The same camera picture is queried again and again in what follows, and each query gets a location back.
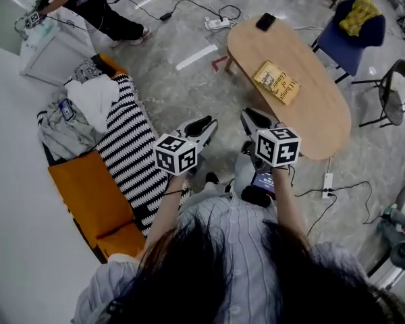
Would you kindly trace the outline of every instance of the patterned throw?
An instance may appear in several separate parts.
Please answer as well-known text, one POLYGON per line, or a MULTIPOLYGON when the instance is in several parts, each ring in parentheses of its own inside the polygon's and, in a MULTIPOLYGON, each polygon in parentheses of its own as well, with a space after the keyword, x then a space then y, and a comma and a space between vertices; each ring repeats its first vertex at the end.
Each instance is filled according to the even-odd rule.
MULTIPOLYGON (((101 74, 93 61, 87 59, 75 70, 69 81, 75 79, 85 82, 101 74)), ((144 107, 138 103, 138 91, 132 77, 120 74, 113 80, 119 84, 120 98, 111 107, 107 118, 107 133, 96 149, 121 193, 128 199, 136 225, 147 236, 161 204, 168 174, 155 168, 155 130, 144 107)), ((43 116, 42 112, 38 114, 38 124, 43 116)), ((186 182, 180 205, 190 195, 191 189, 186 182)))
POLYGON ((381 15, 378 7, 371 0, 356 0, 350 13, 339 23, 350 36, 359 36, 362 25, 371 18, 381 15))

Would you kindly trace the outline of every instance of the yellow cloth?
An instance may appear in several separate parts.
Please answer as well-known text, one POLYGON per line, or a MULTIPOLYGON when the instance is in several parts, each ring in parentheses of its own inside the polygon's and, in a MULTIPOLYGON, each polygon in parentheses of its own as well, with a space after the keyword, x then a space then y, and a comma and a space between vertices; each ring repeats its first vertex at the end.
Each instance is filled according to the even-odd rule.
POLYGON ((380 14, 378 7, 371 0, 356 0, 352 4, 351 12, 339 23, 339 27, 350 36, 358 36, 362 25, 380 14))

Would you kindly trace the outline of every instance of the phone on table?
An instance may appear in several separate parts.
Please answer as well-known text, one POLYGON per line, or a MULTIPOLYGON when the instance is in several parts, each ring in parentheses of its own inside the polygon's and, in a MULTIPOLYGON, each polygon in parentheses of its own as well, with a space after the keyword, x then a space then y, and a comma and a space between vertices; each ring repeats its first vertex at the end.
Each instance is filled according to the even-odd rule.
POLYGON ((276 200, 275 186, 271 173, 257 174, 252 179, 252 186, 263 189, 273 200, 276 200))
POLYGON ((272 16, 271 14, 268 13, 264 13, 264 15, 260 18, 260 20, 256 22, 256 27, 262 31, 267 31, 275 20, 276 20, 275 16, 272 16))

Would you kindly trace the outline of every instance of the power strip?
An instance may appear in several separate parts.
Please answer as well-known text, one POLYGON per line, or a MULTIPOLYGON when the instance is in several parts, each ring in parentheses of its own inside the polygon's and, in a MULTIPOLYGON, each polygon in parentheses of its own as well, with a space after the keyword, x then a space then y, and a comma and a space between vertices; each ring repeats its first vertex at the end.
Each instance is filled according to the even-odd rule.
MULTIPOLYGON (((328 190, 333 186, 333 173, 324 173, 323 190, 328 190)), ((323 198, 329 198, 329 192, 322 192, 323 198)))
POLYGON ((224 18, 223 20, 210 20, 209 17, 205 18, 205 28, 207 30, 222 29, 227 28, 228 26, 230 26, 230 21, 228 20, 228 18, 224 18))

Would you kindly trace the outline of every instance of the person in black pants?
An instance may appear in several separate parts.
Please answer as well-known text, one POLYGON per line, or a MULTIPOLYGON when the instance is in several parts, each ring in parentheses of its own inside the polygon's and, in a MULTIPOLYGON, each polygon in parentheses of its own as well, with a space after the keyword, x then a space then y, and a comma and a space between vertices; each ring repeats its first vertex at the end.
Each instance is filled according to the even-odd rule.
POLYGON ((79 14, 99 31, 108 35, 115 41, 112 47, 124 40, 129 40, 131 45, 139 45, 150 31, 149 28, 131 22, 113 11, 107 0, 53 0, 46 8, 39 11, 39 14, 47 15, 61 6, 79 14))

